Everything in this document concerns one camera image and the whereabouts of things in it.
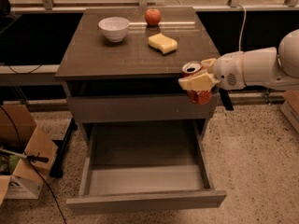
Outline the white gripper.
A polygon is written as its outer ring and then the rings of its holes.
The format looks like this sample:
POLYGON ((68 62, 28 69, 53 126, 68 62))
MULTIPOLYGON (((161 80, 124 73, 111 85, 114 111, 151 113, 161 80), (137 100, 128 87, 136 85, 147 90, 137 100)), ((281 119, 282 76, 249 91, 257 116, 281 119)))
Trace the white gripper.
POLYGON ((226 91, 242 90, 246 87, 243 77, 244 52, 236 51, 215 58, 201 61, 205 72, 201 75, 188 76, 178 80, 185 91, 210 91, 219 82, 219 87, 226 91))

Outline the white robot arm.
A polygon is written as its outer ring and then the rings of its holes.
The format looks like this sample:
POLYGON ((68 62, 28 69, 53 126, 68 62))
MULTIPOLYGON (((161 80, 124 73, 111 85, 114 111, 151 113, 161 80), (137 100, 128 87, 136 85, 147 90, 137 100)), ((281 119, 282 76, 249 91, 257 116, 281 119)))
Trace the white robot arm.
POLYGON ((242 90, 263 86, 278 91, 299 90, 299 30, 285 35, 275 47, 226 53, 218 59, 190 62, 195 71, 178 80, 185 91, 242 90))

